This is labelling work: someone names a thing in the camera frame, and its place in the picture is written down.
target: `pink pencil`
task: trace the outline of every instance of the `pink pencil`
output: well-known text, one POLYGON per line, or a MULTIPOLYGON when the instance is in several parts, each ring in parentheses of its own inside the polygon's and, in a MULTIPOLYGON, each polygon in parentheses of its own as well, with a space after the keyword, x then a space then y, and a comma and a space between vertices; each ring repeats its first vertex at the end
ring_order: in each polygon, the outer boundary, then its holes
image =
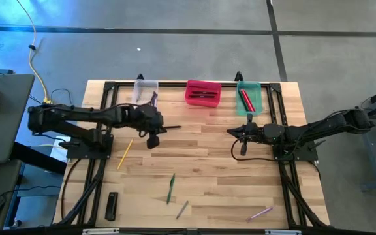
POLYGON ((273 206, 268 207, 268 208, 266 208, 265 210, 262 210, 261 212, 257 213, 256 215, 252 215, 251 217, 247 218, 246 221, 247 221, 247 222, 250 222, 252 219, 254 219, 254 218, 256 218, 256 217, 258 217, 258 216, 260 216, 260 215, 263 215, 263 214, 265 214, 265 213, 270 212, 273 208, 274 208, 273 206))

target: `yellow cable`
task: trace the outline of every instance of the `yellow cable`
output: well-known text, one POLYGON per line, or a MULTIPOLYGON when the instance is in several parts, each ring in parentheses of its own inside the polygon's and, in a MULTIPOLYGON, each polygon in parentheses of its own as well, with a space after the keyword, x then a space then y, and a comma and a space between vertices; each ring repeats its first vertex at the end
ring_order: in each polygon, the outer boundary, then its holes
POLYGON ((67 150, 65 149, 64 147, 61 147, 61 146, 55 146, 53 144, 41 144, 41 145, 37 145, 37 146, 34 146, 34 147, 53 147, 53 148, 59 148, 59 149, 64 149, 64 150, 67 150))
MULTIPOLYGON (((20 6, 23 8, 24 12, 27 14, 27 16, 29 17, 30 19, 30 22, 31 22, 31 25, 33 26, 33 31, 34 31, 34 39, 33 39, 33 43, 31 44, 32 46, 34 46, 34 43, 36 42, 36 37, 37 37, 37 32, 36 32, 36 26, 34 25, 34 22, 33 20, 31 19, 30 17, 30 14, 27 12, 27 10, 24 8, 24 6, 20 3, 20 0, 17 0, 18 4, 20 4, 20 6)), ((43 90, 44 90, 44 100, 43 102, 47 103, 47 104, 51 104, 52 101, 49 99, 49 94, 47 92, 47 89, 46 89, 46 86, 44 85, 44 82, 43 82, 43 79, 40 77, 40 75, 37 73, 37 71, 34 69, 33 67, 33 64, 31 63, 31 51, 33 49, 30 48, 30 51, 29 51, 29 66, 30 66, 30 69, 34 72, 34 74, 36 75, 36 77, 39 79, 40 83, 42 84, 42 87, 43 87, 43 90)))

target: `yellow pencil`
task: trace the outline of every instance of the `yellow pencil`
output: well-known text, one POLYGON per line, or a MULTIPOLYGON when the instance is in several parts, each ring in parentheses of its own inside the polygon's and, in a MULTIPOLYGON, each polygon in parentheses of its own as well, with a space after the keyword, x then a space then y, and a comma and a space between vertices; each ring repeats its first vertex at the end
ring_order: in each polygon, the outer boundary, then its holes
POLYGON ((134 140, 134 138, 131 139, 130 144, 127 146, 127 149, 125 150, 125 152, 124 152, 124 154, 123 154, 123 157, 121 158, 121 161, 120 161, 120 163, 119 163, 118 166, 117 166, 117 170, 120 169, 121 164, 123 163, 125 156, 127 156, 127 153, 128 153, 129 150, 130 150, 130 147, 131 147, 131 144, 133 143, 133 140, 134 140))

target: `pencil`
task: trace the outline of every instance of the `pencil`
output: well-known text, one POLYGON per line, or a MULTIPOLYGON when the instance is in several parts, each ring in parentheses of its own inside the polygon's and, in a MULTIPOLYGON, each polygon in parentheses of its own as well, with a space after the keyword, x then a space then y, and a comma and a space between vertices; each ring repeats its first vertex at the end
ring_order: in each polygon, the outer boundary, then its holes
POLYGON ((178 213, 178 215, 176 216, 176 219, 179 219, 182 215, 182 212, 185 210, 185 208, 187 207, 188 205, 188 201, 185 202, 185 204, 182 206, 180 212, 178 213))
POLYGON ((127 149, 125 150, 125 152, 124 152, 124 154, 123 154, 123 157, 121 158, 121 161, 120 161, 120 163, 119 163, 118 166, 117 166, 117 170, 120 169, 121 164, 123 163, 125 156, 127 156, 127 153, 128 153, 129 150, 130 150, 130 147, 131 147, 131 144, 133 143, 133 140, 134 140, 134 138, 131 139, 130 144, 127 146, 127 149))

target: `green bin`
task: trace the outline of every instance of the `green bin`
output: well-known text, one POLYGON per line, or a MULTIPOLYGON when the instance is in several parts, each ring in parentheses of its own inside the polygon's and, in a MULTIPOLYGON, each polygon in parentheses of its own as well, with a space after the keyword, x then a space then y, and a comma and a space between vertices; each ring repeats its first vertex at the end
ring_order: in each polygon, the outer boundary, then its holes
POLYGON ((247 114, 252 114, 257 116, 262 112, 262 90, 260 88, 260 83, 258 82, 243 82, 239 81, 236 88, 236 111, 239 116, 247 116, 247 114), (249 96, 253 107, 255 107, 255 112, 248 112, 243 105, 242 98, 239 95, 239 90, 245 89, 247 96, 249 96))

